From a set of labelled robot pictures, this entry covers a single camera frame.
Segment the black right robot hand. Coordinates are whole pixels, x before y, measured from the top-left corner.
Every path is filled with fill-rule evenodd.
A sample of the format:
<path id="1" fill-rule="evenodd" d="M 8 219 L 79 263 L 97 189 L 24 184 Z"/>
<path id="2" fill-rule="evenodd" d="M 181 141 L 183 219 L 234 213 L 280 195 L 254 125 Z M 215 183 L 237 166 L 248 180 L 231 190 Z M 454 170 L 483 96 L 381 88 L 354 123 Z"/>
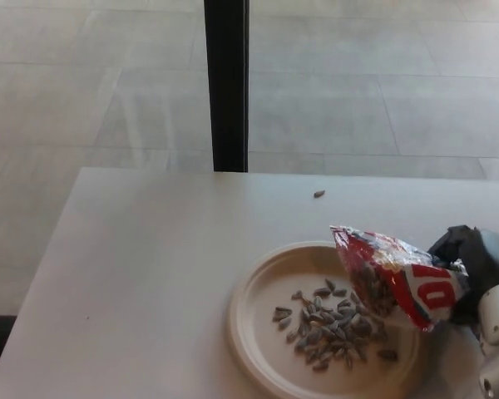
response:
<path id="1" fill-rule="evenodd" d="M 452 226 L 427 252 L 444 265 L 462 262 L 469 289 L 452 308 L 450 322 L 477 325 L 482 296 L 499 285 L 499 233 L 466 225 Z"/>

